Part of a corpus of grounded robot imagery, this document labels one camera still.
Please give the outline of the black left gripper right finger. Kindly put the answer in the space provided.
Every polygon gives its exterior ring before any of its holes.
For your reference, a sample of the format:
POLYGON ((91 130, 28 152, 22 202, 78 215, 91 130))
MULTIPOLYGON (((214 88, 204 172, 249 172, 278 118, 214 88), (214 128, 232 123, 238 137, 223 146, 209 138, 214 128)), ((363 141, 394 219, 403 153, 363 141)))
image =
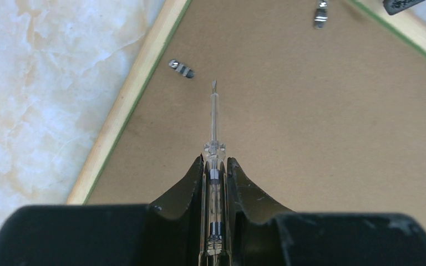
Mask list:
POLYGON ((426 232, 411 216, 295 212, 227 160, 234 265, 426 265, 426 232))

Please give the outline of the green wooden picture frame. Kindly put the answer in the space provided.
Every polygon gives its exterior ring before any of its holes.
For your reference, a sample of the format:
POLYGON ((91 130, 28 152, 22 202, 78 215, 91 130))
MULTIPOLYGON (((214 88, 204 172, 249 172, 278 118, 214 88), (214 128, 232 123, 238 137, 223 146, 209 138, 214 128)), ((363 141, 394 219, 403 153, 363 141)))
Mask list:
MULTIPOLYGON (((81 205, 87 202, 190 3, 164 3, 68 196, 67 204, 81 205)), ((371 17, 426 56, 426 21, 414 12, 403 11, 390 16, 383 8, 382 1, 350 1, 350 6, 371 17)))

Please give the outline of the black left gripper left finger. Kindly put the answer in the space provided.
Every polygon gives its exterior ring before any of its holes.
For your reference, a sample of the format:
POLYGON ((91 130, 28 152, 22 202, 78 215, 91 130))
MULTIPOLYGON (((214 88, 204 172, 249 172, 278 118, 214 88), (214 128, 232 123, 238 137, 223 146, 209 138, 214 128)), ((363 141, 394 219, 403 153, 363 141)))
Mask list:
POLYGON ((151 204, 32 205, 0 229, 0 265, 198 265, 197 157, 151 204))

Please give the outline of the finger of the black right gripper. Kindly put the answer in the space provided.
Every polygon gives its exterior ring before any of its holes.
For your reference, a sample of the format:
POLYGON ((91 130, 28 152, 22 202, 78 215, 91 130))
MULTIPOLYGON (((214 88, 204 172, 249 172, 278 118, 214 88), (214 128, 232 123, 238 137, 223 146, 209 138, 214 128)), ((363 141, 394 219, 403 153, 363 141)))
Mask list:
POLYGON ((385 11, 390 16, 393 16, 424 1, 425 0, 383 0, 382 3, 385 11))

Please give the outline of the clear handled screwdriver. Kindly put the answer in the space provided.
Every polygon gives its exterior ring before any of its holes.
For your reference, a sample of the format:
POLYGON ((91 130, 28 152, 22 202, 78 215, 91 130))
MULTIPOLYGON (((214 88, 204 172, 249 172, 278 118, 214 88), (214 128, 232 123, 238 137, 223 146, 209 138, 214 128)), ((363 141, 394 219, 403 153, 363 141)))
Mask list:
POLYGON ((232 265, 226 146, 220 141, 219 94, 212 81, 210 140, 204 145, 199 265, 232 265))

